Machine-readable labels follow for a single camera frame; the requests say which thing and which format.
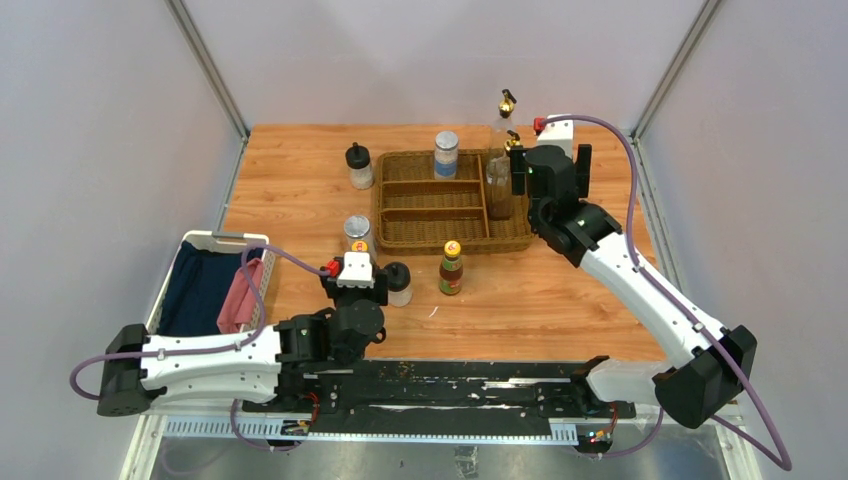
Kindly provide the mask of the sauce bottle yellow cap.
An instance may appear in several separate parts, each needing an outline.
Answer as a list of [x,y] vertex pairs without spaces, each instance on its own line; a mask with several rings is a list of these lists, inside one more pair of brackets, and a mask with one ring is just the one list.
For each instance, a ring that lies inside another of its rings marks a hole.
[[363,240],[356,240],[350,245],[350,250],[353,252],[370,253],[370,247]]
[[440,264],[439,289],[445,295],[455,295],[461,291],[463,263],[461,245],[456,240],[445,243]]

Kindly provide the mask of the oil bottle with brown residue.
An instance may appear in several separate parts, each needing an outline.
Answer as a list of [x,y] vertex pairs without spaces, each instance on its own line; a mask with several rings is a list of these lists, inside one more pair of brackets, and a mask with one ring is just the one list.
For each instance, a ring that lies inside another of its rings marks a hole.
[[487,212],[492,220],[506,220],[512,215],[510,150],[518,142],[520,135],[514,129],[497,130],[491,136],[483,172]]

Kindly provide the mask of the silver-lid shaker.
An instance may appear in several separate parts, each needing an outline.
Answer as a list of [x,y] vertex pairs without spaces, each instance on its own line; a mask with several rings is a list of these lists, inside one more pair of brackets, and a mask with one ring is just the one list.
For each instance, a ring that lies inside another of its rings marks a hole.
[[439,132],[434,140],[433,175],[436,180],[453,180],[458,170],[458,135],[450,130]]
[[370,253],[368,254],[370,255],[371,259],[377,259],[377,249],[374,231],[372,228],[372,224],[367,216],[352,215],[351,217],[345,220],[343,225],[343,231],[347,240],[349,250],[350,245],[354,241],[363,240],[367,242],[370,247]]

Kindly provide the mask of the clear oil bottle gold spout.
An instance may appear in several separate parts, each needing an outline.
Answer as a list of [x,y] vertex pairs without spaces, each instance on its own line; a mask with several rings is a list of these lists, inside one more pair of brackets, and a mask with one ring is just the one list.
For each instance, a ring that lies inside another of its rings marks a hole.
[[489,148],[502,149],[511,139],[510,131],[514,129],[512,114],[517,100],[508,88],[501,91],[502,99],[498,104],[498,116],[490,126]]

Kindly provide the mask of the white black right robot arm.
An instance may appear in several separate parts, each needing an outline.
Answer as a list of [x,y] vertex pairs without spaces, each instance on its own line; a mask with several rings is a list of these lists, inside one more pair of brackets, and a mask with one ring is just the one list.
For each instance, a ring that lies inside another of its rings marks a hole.
[[561,147],[515,146],[510,167],[514,193],[529,199],[532,231],[611,291],[666,355],[661,362],[588,361],[570,392],[575,411],[592,418],[611,402],[653,404],[695,429],[734,400],[757,349],[750,330],[727,328],[670,284],[608,212],[586,201],[588,176]]

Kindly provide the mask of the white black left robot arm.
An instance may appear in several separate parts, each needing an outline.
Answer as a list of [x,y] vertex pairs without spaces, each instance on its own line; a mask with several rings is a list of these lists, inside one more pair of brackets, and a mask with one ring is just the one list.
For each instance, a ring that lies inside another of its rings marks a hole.
[[321,284],[332,306],[252,332],[197,337],[153,335],[143,324],[123,327],[105,352],[97,413],[141,414],[189,400],[271,403],[298,411],[312,390],[305,377],[348,368],[386,338],[383,307],[395,267],[324,266]]

